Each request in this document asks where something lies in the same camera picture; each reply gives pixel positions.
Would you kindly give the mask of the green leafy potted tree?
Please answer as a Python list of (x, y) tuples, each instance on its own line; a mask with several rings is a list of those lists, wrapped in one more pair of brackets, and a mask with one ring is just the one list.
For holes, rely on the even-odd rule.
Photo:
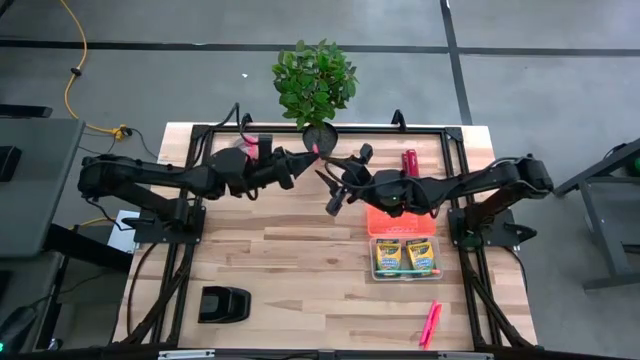
[(337, 110), (347, 108), (359, 84), (357, 67), (326, 39), (315, 46), (299, 40), (293, 51), (281, 50), (271, 70), (279, 104), (285, 108), (282, 116), (294, 119), (298, 130), (324, 127)]

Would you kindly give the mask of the black plant pot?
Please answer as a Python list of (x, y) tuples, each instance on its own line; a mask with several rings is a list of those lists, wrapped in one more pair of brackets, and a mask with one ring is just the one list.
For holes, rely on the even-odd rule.
[(302, 141), (308, 151), (317, 144), (321, 156), (330, 156), (338, 142), (338, 132), (329, 123), (321, 126), (308, 125), (302, 133)]

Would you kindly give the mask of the black desk monitor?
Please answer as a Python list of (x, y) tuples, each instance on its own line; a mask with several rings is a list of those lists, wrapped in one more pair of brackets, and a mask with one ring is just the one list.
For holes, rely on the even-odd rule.
[(49, 118), (53, 112), (51, 107), (0, 104), (0, 117), (10, 118)]

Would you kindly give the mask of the white sheet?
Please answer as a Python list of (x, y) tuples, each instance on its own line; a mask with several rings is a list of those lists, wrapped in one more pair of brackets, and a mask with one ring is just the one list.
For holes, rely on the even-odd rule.
[(135, 229), (126, 225), (125, 218), (138, 219), (139, 212), (120, 210), (115, 218), (116, 225), (113, 226), (107, 245), (129, 254), (135, 253), (139, 249), (139, 244), (134, 241)]

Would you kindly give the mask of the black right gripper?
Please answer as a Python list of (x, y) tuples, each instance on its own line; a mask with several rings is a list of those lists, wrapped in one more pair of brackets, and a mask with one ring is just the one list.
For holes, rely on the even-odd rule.
[[(329, 215), (337, 216), (342, 208), (343, 202), (351, 205), (359, 200), (358, 191), (354, 190), (353, 186), (363, 187), (370, 185), (371, 176), (364, 175), (360, 170), (351, 170), (349, 168), (349, 164), (351, 163), (350, 157), (336, 158), (321, 156), (320, 159), (324, 162), (324, 170), (328, 176), (319, 170), (316, 170), (315, 173), (328, 186), (331, 196), (325, 210)], [(332, 167), (342, 170), (343, 173), (337, 176), (332, 171)]]

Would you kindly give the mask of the black aluminium table frame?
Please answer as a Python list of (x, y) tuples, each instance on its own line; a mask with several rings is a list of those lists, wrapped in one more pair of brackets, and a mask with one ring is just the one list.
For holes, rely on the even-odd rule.
[[(420, 174), (446, 177), (461, 172), (452, 131), (459, 130), (469, 170), (494, 160), (486, 126), (337, 124), (334, 156), (357, 155), (363, 143), (374, 148), (372, 173), (399, 168), (406, 149), (418, 153)], [(325, 211), (328, 189), (315, 163), (291, 190), (278, 185), (259, 190), (256, 201), (225, 196), (205, 202), (203, 238), (195, 246), (187, 283), (178, 346), (256, 349), (417, 350), (423, 324), (435, 300), (442, 313), (430, 349), (471, 350), (459, 253), (449, 240), (442, 206), (435, 236), (441, 278), (427, 281), (375, 281), (371, 237), (362, 202), (345, 204), (339, 215)], [(156, 301), (167, 262), (176, 267), (184, 252), (159, 244), (141, 267), (132, 300), (124, 295), (115, 340), (126, 333), (131, 305), (135, 327)], [(493, 296), (520, 334), (537, 343), (521, 267), (501, 248), (486, 250)], [(251, 314), (234, 324), (198, 323), (203, 287), (233, 286), (252, 294)]]

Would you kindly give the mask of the orange pencil box lid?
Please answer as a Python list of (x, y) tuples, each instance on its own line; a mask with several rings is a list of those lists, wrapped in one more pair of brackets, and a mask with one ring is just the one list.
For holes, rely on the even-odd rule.
[(436, 221), (428, 215), (403, 213), (400, 217), (392, 218), (370, 205), (366, 206), (366, 223), (372, 237), (413, 238), (436, 233)]

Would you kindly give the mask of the clear plastic pencil box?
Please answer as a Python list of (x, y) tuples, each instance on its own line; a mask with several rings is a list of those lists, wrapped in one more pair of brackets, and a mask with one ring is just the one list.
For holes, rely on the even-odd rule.
[[(412, 270), (411, 269), (411, 265), (410, 265), (410, 261), (409, 261), (409, 257), (408, 257), (407, 252), (406, 252), (406, 242), (408, 240), (426, 239), (426, 240), (430, 241), (432, 243), (434, 256), (435, 256), (434, 269), (439, 269), (441, 271), (441, 273), (439, 275), (424, 276), (424, 277), (416, 276), (416, 275), (399, 275), (399, 276), (396, 276), (396, 277), (379, 276), (378, 274), (374, 273), (374, 271), (376, 270), (375, 245), (376, 245), (376, 240), (377, 239), (398, 239), (400, 241), (400, 244), (402, 246), (402, 263), (401, 263), (401, 269), (400, 270)], [(414, 282), (414, 281), (428, 282), (428, 281), (440, 280), (443, 277), (444, 271), (442, 270), (441, 264), (440, 264), (440, 261), (439, 261), (438, 243), (435, 240), (431, 240), (429, 238), (376, 238), (376, 239), (371, 239), (370, 243), (369, 243), (369, 254), (370, 254), (370, 265), (371, 265), (371, 277), (372, 277), (372, 279), (374, 281), (378, 281), (378, 282)]]

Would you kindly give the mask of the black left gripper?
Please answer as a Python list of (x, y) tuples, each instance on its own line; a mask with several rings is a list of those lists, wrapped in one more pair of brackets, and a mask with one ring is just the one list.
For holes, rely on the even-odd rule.
[(292, 176), (297, 179), (319, 158), (317, 153), (301, 152), (289, 153), (287, 159), (284, 152), (279, 152), (262, 160), (254, 160), (248, 169), (248, 187), (253, 190), (278, 184), (282, 189), (292, 189), (294, 187)]

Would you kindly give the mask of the grey desk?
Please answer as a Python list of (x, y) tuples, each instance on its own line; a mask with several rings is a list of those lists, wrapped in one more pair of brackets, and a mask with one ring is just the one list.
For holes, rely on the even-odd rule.
[(22, 151), (13, 178), (0, 182), (0, 258), (41, 251), (84, 128), (76, 119), (0, 119), (0, 145)]

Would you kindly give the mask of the grey desk frame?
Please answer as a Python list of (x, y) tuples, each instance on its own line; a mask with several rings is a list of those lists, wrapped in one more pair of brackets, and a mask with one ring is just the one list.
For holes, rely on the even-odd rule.
[(562, 198), (577, 191), (586, 222), (607, 273), (583, 283), (586, 291), (640, 285), (640, 268), (629, 262), (640, 255), (640, 138), (612, 148), (585, 170), (556, 187)]

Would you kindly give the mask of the black desk device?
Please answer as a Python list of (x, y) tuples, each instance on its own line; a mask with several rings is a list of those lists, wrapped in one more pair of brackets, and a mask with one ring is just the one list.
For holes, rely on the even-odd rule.
[(0, 146), (0, 182), (9, 182), (19, 164), (22, 150), (16, 146)]

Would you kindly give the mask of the yellow green crayon box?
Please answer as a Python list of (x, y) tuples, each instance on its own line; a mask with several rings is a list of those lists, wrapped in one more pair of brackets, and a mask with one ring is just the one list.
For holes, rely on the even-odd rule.
[(414, 239), (406, 242), (406, 252), (411, 269), (416, 276), (429, 276), (435, 264), (432, 243), (426, 239)]
[(376, 273), (384, 277), (399, 276), (402, 246), (398, 239), (377, 239), (375, 245)]

